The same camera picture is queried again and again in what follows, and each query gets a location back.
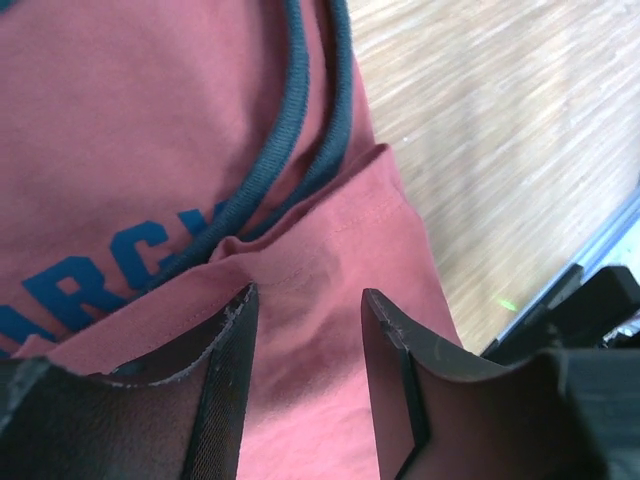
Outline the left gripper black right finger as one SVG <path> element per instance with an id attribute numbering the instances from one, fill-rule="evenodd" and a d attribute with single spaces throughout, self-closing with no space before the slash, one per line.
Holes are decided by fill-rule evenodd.
<path id="1" fill-rule="evenodd" d="M 549 349 L 480 358 L 362 295 L 362 335 L 384 479 L 635 479 L 639 353 Z"/>

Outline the left gripper black left finger pad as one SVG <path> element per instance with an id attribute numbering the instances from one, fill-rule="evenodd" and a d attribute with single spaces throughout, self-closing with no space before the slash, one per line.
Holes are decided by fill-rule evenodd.
<path id="1" fill-rule="evenodd" d="M 232 479 L 258 323 L 254 286 L 107 374 L 1 364 L 5 479 Z"/>

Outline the red graphic tank top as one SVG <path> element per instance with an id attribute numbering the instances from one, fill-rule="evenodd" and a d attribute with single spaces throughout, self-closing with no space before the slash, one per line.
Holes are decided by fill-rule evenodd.
<path id="1" fill-rule="evenodd" d="M 342 1 L 1 14 L 1 353 L 109 371 L 259 294 L 242 479 L 379 475 L 362 293 L 458 336 Z"/>

